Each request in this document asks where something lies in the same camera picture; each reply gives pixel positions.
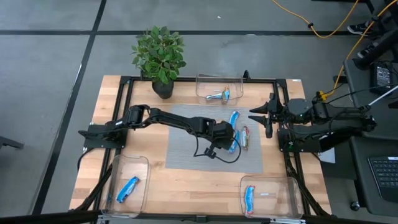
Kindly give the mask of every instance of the wooden table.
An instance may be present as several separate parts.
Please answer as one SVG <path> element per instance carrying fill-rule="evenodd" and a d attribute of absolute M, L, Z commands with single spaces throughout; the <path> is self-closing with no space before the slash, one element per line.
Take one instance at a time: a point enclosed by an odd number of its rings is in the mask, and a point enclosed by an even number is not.
<path fill-rule="evenodd" d="M 104 124 L 111 120 L 120 76 L 104 76 L 92 122 Z M 300 80 L 287 80 L 290 98 L 304 98 Z M 244 95 L 235 107 L 256 108 L 269 100 L 272 85 L 244 83 Z M 151 82 L 135 81 L 130 105 L 147 104 L 169 111 L 173 104 L 200 105 L 195 94 L 195 82 L 175 82 L 173 96 L 160 99 Z M 285 164 L 279 151 L 277 135 L 267 139 L 259 125 L 263 160 L 263 175 L 286 177 Z M 150 164 L 150 179 L 142 212 L 168 214 L 242 215 L 239 206 L 239 182 L 244 175 L 237 172 L 166 169 L 165 157 L 169 127 L 154 124 L 137 131 L 130 130 L 125 155 L 145 156 Z M 104 149 L 94 149 L 81 161 L 70 208 L 79 206 L 98 182 Z M 317 202 L 331 212 L 319 161 L 310 153 L 301 153 L 305 183 Z"/>

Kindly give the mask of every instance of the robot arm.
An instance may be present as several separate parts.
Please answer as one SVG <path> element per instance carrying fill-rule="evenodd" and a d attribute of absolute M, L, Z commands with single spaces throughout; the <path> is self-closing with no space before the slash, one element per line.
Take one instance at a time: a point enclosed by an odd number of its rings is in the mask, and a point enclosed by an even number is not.
<path fill-rule="evenodd" d="M 145 112 L 149 115 L 146 119 L 144 119 Z M 108 121 L 104 126 L 99 126 L 100 128 L 97 128 L 96 131 L 89 127 L 87 131 L 79 131 L 79 133 L 86 138 L 85 144 L 94 140 L 104 142 L 104 144 L 101 143 L 101 146 L 106 147 L 105 145 L 108 142 L 126 142 L 127 129 L 146 128 L 151 124 L 164 124 L 183 129 L 188 134 L 206 139 L 211 142 L 211 146 L 205 151 L 205 154 L 211 158 L 215 157 L 214 147 L 228 150 L 234 141 L 234 130 L 226 121 L 217 123 L 211 118 L 186 118 L 164 112 L 158 108 L 150 108 L 148 105 L 134 105 L 121 119 Z"/>
<path fill-rule="evenodd" d="M 345 120 L 343 126 L 333 127 L 333 131 L 350 130 L 352 132 L 372 131 L 376 127 L 372 116 L 368 115 L 369 106 L 360 108 L 335 107 L 328 103 L 311 102 L 305 99 L 291 99 L 285 106 L 276 99 L 275 94 L 270 94 L 269 102 L 263 106 L 250 110 L 252 113 L 268 114 L 265 116 L 249 116 L 249 118 L 261 123 L 266 128 L 267 138 L 272 137 L 272 124 L 329 124 L 324 128 L 319 126 L 306 127 L 308 133 L 313 129 L 314 134 L 327 133 L 331 129 L 334 120 Z"/>

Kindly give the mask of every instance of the gray floor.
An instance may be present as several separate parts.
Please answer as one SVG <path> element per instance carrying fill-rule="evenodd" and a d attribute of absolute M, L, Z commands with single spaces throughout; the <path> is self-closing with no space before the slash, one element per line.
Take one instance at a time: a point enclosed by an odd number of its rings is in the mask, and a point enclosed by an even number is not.
<path fill-rule="evenodd" d="M 314 22 L 318 30 L 333 30 L 352 6 L 278 1 Z M 91 30 L 99 6 L 100 0 L 0 0 L 0 29 Z M 360 4 L 349 23 L 362 22 L 369 15 Z M 143 30 L 154 24 L 176 30 L 307 30 L 300 19 L 260 0 L 108 0 L 99 29 Z M 182 76 L 247 69 L 253 78 L 302 79 L 305 95 L 311 98 L 316 91 L 333 87 L 332 76 L 358 37 L 186 35 L 184 39 L 187 66 Z M 25 142 L 22 151 L 0 150 L 0 217 L 30 211 L 87 41 L 87 35 L 0 35 L 0 135 Z M 77 131 L 86 129 L 91 120 L 103 75 L 139 74 L 131 65 L 130 45 L 135 43 L 133 35 L 96 36 L 43 212 L 68 209 L 83 145 Z M 343 87 L 336 95 L 346 92 Z M 340 101 L 350 103 L 349 98 Z M 371 215 L 366 209 L 352 212 L 348 207 L 356 198 L 352 182 L 326 179 L 326 186 L 335 215 L 397 223 L 397 218 Z"/>

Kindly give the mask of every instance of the blue snack wrapper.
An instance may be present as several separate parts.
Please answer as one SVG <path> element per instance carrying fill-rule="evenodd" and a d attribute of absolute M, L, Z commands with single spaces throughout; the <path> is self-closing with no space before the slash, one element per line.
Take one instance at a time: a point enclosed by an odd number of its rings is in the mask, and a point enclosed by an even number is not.
<path fill-rule="evenodd" d="M 127 182 L 125 186 L 120 190 L 118 196 L 116 197 L 116 200 L 119 203 L 123 203 L 124 199 L 126 199 L 126 197 L 131 194 L 132 190 L 134 190 L 134 187 L 138 182 L 139 182 L 138 177 L 131 178 L 129 182 Z"/>
<path fill-rule="evenodd" d="M 229 147 L 229 149 L 228 149 L 228 152 L 231 153 L 231 154 L 235 152 L 236 146 L 238 145 L 237 141 L 239 140 L 239 131 L 235 131 L 234 138 L 236 139 L 236 141 L 234 140 L 232 142 L 231 147 Z"/>
<path fill-rule="evenodd" d="M 232 125 L 232 128 L 235 129 L 236 126 L 236 120 L 238 119 L 239 115 L 241 113 L 237 112 L 237 111 L 233 111 L 231 114 L 231 117 L 229 117 L 229 123 Z"/>
<path fill-rule="evenodd" d="M 244 196 L 244 203 L 246 204 L 245 215 L 253 214 L 253 201 L 254 201 L 254 186 L 248 186 L 246 188 L 246 194 Z"/>

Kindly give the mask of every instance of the plastic container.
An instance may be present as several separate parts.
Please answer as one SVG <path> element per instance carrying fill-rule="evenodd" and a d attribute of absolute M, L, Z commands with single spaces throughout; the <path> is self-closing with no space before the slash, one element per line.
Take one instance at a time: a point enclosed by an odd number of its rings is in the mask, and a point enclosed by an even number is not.
<path fill-rule="evenodd" d="M 254 186 L 253 213 L 246 214 L 245 194 Z M 239 188 L 242 213 L 248 218 L 301 218 L 301 193 L 292 177 L 244 176 Z"/>
<path fill-rule="evenodd" d="M 150 172 L 148 159 L 143 156 L 119 155 L 113 159 L 112 166 L 111 177 L 104 188 L 106 196 L 103 196 L 103 215 L 134 218 L 140 214 L 146 198 Z M 124 202 L 119 203 L 116 201 L 118 193 L 133 177 L 138 177 L 139 182 Z"/>
<path fill-rule="evenodd" d="M 220 97 L 228 88 L 229 97 Z M 243 96 L 242 75 L 197 75 L 197 96 L 200 104 L 235 105 Z"/>

